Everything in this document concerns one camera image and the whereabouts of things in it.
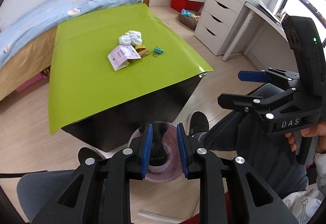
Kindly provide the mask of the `person's right hand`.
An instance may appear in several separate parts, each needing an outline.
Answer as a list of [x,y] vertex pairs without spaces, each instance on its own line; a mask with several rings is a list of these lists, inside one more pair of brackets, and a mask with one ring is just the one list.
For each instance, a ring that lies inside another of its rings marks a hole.
[[[317,145],[316,152],[320,154],[325,154],[326,151],[326,121],[320,120],[317,124],[312,127],[308,127],[301,130],[301,135],[303,137],[315,137],[317,136],[319,141]],[[288,139],[288,142],[291,147],[291,151],[296,151],[296,143],[294,135],[292,133],[286,133],[285,137]]]

